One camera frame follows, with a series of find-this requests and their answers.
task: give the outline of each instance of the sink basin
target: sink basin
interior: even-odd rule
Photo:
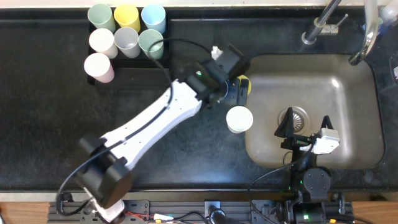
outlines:
[[[246,131],[246,150],[260,166],[280,167],[288,150],[274,136],[288,107],[295,132],[317,133],[329,115],[340,145],[318,156],[331,169],[368,169],[384,155],[384,139],[373,71],[366,62],[348,63],[349,55],[261,55],[246,72],[252,89],[247,108],[254,122]],[[287,154],[286,163],[291,161]]]

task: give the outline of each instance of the blue cup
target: blue cup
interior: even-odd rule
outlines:
[[[142,20],[148,29],[154,29],[163,34],[166,30],[166,11],[158,4],[148,5],[141,12]]]

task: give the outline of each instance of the white wall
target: white wall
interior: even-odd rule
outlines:
[[[129,2],[136,6],[159,3],[164,6],[324,6],[330,0],[0,0],[0,8],[16,7],[90,7],[96,3],[110,6]],[[377,0],[386,5],[391,0]],[[363,0],[342,0],[340,6],[361,6]]]

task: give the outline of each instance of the yellow cup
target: yellow cup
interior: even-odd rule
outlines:
[[[114,19],[121,27],[131,27],[137,32],[141,29],[138,9],[133,4],[123,4],[114,10]]]

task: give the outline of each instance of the cup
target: cup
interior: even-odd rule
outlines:
[[[253,114],[244,106],[234,106],[226,114],[228,129],[235,134],[247,131],[253,124]]]
[[[108,58],[115,58],[118,48],[114,44],[114,37],[110,30],[100,28],[94,30],[88,39],[90,47],[98,53],[105,54]]]
[[[138,44],[147,56],[150,54],[154,59],[160,59],[163,56],[163,42],[155,44],[150,52],[148,51],[149,47],[158,40],[163,40],[162,34],[157,30],[149,29],[140,34]]]
[[[141,29],[138,9],[133,4],[123,4],[114,10],[114,19],[121,27],[131,27],[137,32]]]
[[[141,12],[142,20],[148,29],[154,29],[161,34],[166,30],[166,11],[158,4],[148,5]]]
[[[116,26],[112,16],[112,9],[106,4],[96,4],[88,10],[88,20],[94,24],[95,27],[105,28],[114,32]]]
[[[120,28],[114,33],[114,43],[129,58],[135,58],[141,52],[138,38],[137,31],[130,27]]]
[[[111,61],[102,53],[93,53],[86,58],[85,71],[102,83],[108,83],[114,78]]]

